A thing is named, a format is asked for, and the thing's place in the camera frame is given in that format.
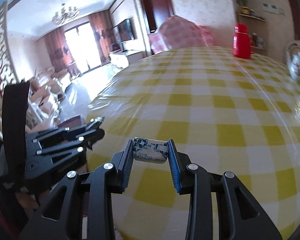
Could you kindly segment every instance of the pink chair cover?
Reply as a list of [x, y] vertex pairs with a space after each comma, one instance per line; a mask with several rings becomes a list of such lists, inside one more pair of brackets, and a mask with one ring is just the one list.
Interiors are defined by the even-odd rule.
[[211, 33], [179, 16], [166, 19], [155, 33], [148, 35], [154, 54], [165, 50], [214, 46]]

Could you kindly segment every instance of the tablecloth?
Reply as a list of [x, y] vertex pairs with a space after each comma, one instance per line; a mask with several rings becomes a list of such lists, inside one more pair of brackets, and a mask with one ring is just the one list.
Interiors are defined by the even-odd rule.
[[[208, 172], [233, 171], [283, 239], [300, 223], [300, 83], [287, 66], [221, 47], [147, 57], [114, 76], [89, 105], [106, 135], [87, 153], [92, 171], [133, 137], [174, 139]], [[134, 162], [129, 186], [113, 195], [126, 239], [185, 239], [189, 196], [177, 195], [169, 164]], [[214, 239], [217, 207], [213, 198]]]

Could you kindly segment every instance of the floral teapot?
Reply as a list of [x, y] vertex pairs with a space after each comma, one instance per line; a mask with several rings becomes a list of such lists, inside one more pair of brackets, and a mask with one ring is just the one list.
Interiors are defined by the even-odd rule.
[[287, 66], [291, 78], [300, 82], [300, 41], [295, 41], [288, 46]]

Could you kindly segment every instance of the red thermos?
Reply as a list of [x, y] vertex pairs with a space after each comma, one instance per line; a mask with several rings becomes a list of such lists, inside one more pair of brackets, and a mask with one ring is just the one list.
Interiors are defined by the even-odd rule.
[[236, 24], [234, 27], [233, 55], [244, 59], [250, 59], [251, 47], [248, 27], [243, 24]]

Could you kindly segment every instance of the window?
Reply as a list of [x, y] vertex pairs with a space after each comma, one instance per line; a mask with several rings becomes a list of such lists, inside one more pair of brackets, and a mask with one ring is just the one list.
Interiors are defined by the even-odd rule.
[[81, 73], [101, 65], [98, 47], [90, 23], [65, 32], [69, 50]]

